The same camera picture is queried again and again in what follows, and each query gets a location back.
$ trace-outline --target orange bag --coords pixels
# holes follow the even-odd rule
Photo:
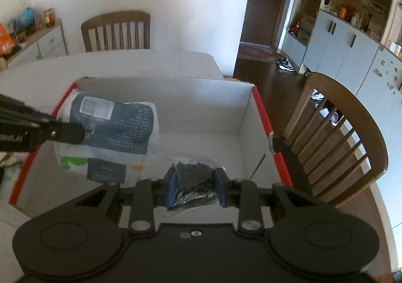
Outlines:
[[[4,26],[0,24],[0,56],[8,55],[14,47],[15,43],[13,39],[11,39]]]

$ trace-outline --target doormat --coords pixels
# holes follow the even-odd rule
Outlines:
[[[240,42],[237,58],[276,63],[279,55],[270,46],[250,45]]]

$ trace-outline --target gray label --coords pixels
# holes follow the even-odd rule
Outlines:
[[[88,130],[83,145],[146,154],[154,113],[148,105],[102,101],[80,93],[72,102],[70,122],[80,123]]]
[[[86,178],[98,183],[124,183],[126,165],[111,163],[109,161],[88,158],[88,172]]]

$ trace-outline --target black handle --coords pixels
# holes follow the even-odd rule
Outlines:
[[[352,44],[350,45],[351,48],[353,48],[353,45],[355,44],[355,41],[356,41],[356,35],[353,37]]]

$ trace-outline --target white table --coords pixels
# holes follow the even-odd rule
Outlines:
[[[83,53],[21,65],[0,73],[0,93],[51,112],[67,88],[84,76],[179,76],[223,79],[214,58],[205,53],[122,50]],[[17,227],[29,218],[8,205],[18,168],[6,170],[0,188],[0,282],[11,283],[21,269],[11,248]]]
[[[21,65],[0,73],[0,93],[50,112],[84,76],[179,76],[223,79],[214,58],[192,51],[119,50],[82,53]]]

